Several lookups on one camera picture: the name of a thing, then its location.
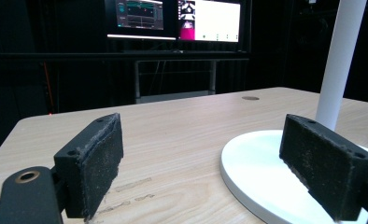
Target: white pole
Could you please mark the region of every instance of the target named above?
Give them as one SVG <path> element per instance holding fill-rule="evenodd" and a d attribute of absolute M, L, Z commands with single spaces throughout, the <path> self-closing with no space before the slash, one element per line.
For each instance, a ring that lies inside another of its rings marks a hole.
<path fill-rule="evenodd" d="M 341 0 L 339 3 L 316 113 L 316 121 L 333 131 L 366 3 L 367 0 Z"/>

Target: screen display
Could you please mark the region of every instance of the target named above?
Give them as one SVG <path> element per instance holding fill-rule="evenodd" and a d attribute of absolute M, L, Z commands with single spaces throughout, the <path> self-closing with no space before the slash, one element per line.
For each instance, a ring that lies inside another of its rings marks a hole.
<path fill-rule="evenodd" d="M 177 37 L 177 5 L 172 0 L 105 0 L 108 37 Z"/>
<path fill-rule="evenodd" d="M 180 40 L 239 41 L 240 4 L 178 0 Z"/>

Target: wooden table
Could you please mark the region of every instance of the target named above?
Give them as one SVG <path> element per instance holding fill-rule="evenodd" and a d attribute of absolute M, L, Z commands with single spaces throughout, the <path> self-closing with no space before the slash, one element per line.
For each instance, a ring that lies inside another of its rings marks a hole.
<path fill-rule="evenodd" d="M 92 120 L 118 112 L 125 156 L 93 223 L 263 223 L 226 188 L 220 153 L 239 134 L 282 129 L 288 113 L 313 119 L 317 104 L 316 93 L 272 88 L 24 119 L 0 147 L 0 190 L 23 168 L 51 168 Z M 345 99 L 336 131 L 368 147 L 368 103 Z"/>

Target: monitor screen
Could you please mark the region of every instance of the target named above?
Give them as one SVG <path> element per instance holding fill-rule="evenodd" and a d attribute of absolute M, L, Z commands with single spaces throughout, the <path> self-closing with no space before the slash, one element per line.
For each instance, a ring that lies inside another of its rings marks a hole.
<path fill-rule="evenodd" d="M 178 39 L 239 41 L 240 4 L 178 0 Z"/>
<path fill-rule="evenodd" d="M 175 1 L 105 0 L 108 37 L 175 40 Z"/>

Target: desk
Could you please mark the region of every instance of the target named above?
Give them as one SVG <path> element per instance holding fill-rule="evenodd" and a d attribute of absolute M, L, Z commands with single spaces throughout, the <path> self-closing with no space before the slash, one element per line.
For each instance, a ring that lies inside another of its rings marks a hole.
<path fill-rule="evenodd" d="M 94 223 L 262 223 L 225 186 L 221 151 L 239 134 L 282 129 L 288 113 L 313 119 L 317 105 L 316 93 L 272 88 L 24 119 L 0 148 L 0 190 L 16 171 L 51 168 L 92 120 L 119 112 L 125 156 Z M 345 99 L 336 131 L 368 147 L 368 103 Z"/>

